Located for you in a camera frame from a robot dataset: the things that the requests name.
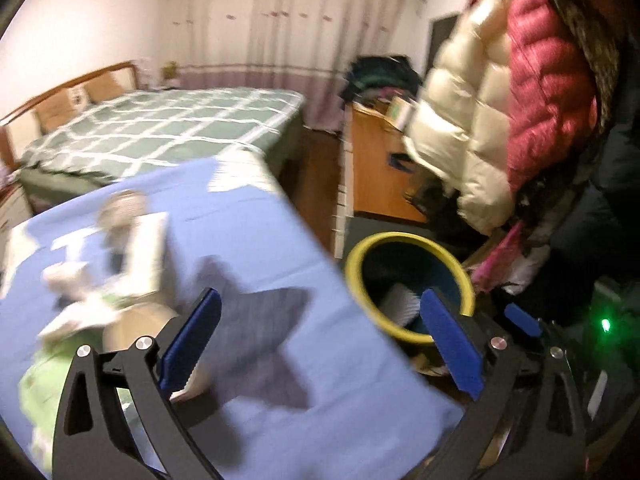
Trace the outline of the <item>bed with green checked quilt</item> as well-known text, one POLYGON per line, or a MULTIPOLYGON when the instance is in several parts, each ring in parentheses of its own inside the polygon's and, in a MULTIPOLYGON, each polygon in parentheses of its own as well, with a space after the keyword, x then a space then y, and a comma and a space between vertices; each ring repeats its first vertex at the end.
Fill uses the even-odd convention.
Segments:
POLYGON ((239 150, 279 172, 296 151, 305 104, 292 90, 128 92, 29 142, 17 180, 48 208, 138 174, 239 150))

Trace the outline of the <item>brown right pillow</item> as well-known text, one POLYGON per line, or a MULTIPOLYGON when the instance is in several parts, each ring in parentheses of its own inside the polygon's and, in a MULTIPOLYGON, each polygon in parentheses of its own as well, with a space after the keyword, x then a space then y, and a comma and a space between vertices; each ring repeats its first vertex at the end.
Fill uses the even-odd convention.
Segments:
POLYGON ((89 100, 94 104, 119 98, 125 93, 125 89, 115 79, 111 72, 105 72, 89 79, 84 84, 89 100))

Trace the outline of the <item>brown pillow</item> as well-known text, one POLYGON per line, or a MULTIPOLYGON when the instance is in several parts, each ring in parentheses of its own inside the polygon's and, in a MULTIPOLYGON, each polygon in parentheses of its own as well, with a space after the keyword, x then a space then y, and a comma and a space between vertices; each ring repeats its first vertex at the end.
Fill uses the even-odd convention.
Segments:
POLYGON ((84 84, 89 100, 94 104, 119 98, 125 93, 125 89, 115 79, 111 72, 105 72, 89 79, 84 84))
POLYGON ((68 124, 79 115, 68 89, 62 89, 38 103, 35 113, 44 134, 68 124))

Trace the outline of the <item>red puffer jacket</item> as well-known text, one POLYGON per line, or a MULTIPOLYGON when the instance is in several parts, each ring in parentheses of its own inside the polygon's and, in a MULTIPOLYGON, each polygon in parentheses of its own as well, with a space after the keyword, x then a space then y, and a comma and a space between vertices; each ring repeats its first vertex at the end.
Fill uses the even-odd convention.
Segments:
POLYGON ((613 0, 477 0, 471 25, 490 25, 486 48, 506 66, 487 64, 464 166, 465 193, 511 205, 516 193, 597 133, 617 56, 605 61, 604 84, 589 65, 588 27, 597 47, 613 47, 613 0))

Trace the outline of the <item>white brush in bin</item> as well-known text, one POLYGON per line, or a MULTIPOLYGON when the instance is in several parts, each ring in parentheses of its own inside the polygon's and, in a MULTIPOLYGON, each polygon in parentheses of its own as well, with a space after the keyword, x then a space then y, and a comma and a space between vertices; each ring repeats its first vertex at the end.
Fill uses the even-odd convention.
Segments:
POLYGON ((410 324, 420 311, 420 298, 403 284, 393 284, 390 291, 378 306, 386 318, 394 324, 405 327, 410 324))

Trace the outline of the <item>white floral carton box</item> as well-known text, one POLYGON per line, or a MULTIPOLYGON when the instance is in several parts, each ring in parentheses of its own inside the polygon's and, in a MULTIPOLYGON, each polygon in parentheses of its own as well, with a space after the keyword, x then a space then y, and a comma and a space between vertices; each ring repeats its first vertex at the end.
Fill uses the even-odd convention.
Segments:
POLYGON ((105 246, 119 271, 108 279, 106 291, 121 304, 163 296, 169 214, 109 214, 99 216, 105 246))

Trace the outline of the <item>yellow rimmed trash bin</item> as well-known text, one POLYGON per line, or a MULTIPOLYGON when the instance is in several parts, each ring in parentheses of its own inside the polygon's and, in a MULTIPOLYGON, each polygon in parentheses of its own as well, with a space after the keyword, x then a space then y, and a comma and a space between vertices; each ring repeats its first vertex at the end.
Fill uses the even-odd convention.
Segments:
POLYGON ((378 310, 393 284, 415 292, 436 292, 447 307, 462 315, 475 311, 475 292, 469 275, 448 250, 426 237, 407 232, 381 232, 356 244, 344 261, 347 286, 356 303, 383 333, 403 344, 431 346, 431 334, 419 315, 401 327, 378 310))

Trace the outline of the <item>wooden headboard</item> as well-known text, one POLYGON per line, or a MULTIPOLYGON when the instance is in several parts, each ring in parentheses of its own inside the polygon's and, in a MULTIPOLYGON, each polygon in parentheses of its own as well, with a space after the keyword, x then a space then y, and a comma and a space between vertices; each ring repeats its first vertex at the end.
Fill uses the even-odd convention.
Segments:
POLYGON ((136 64, 121 62, 59 84, 2 117, 1 159, 4 166, 15 170, 32 142, 78 118, 84 107, 93 103, 86 84, 105 92, 110 88, 107 78, 113 81, 112 87, 119 86, 124 93, 140 89, 136 64))

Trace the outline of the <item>cream puffer jacket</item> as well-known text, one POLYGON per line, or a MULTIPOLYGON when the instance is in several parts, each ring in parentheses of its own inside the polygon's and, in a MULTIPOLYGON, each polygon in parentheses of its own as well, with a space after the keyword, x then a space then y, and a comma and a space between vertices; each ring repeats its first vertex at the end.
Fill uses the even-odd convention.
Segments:
POLYGON ((512 0, 473 0, 440 45, 408 125, 409 155, 459 194, 458 215, 489 235, 511 217, 506 178, 510 131, 512 0))

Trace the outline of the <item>brown left pillow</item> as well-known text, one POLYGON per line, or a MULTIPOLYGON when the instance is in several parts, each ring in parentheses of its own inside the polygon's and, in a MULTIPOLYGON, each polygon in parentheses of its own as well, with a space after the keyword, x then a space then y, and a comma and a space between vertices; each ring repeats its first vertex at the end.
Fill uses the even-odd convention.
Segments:
POLYGON ((79 115, 68 89, 62 89, 38 103, 35 113, 44 134, 68 124, 79 115))

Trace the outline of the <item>orange wooden desk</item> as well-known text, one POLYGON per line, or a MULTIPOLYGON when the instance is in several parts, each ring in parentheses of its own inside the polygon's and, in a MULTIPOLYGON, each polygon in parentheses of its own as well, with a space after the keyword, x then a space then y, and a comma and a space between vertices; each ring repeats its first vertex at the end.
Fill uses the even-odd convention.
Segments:
POLYGON ((351 105, 346 108, 345 118, 343 140, 350 162, 347 189, 354 215, 408 226, 424 224, 424 215, 404 196, 410 174, 388 162, 390 154, 404 151, 400 133, 383 117, 351 105))

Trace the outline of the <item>pink and white curtain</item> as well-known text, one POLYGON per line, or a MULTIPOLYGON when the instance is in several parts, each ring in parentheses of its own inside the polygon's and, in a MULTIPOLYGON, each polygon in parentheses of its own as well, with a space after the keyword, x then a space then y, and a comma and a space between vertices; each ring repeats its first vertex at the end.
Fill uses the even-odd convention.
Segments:
POLYGON ((169 0, 168 61, 182 88, 250 87, 303 95, 314 130, 343 122, 357 58, 403 54, 409 0, 169 0))

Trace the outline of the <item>green plastic wrapper bag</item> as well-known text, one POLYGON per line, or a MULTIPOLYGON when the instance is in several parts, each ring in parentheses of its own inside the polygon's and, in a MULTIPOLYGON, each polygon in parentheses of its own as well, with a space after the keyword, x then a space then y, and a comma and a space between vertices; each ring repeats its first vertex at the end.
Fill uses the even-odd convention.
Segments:
POLYGON ((37 339, 32 364, 18 385, 22 413, 32 423, 29 452, 45 473, 52 470, 53 437, 66 377, 77 349, 88 344, 103 349, 103 328, 80 330, 68 337, 37 339))

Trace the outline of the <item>pink plastic bag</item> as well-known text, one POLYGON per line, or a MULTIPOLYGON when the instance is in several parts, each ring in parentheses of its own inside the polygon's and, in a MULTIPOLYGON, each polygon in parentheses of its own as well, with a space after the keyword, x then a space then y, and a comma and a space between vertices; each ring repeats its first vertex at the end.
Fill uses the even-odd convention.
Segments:
POLYGON ((515 260, 522 254, 525 222, 510 222, 496 229, 483 246, 463 265, 476 292, 486 294, 506 281, 515 260))

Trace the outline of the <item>pile of clothes on desk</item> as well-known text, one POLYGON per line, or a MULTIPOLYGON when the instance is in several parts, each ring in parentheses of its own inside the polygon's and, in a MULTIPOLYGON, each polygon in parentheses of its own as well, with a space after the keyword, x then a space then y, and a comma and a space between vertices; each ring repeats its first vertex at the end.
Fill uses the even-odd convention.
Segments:
POLYGON ((412 68, 405 55, 358 56, 345 75, 345 85, 340 92, 344 104, 371 89, 396 88, 416 96, 422 78, 412 68))

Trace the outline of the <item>clear plastic tub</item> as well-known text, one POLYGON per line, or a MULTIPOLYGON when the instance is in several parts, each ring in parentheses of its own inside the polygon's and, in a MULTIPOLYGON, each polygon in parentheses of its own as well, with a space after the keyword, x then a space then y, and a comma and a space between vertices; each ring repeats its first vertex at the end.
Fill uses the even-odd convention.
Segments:
POLYGON ((128 229, 135 218, 147 211, 146 196, 142 192, 120 191, 112 194, 102 205, 96 224, 104 232, 128 229))

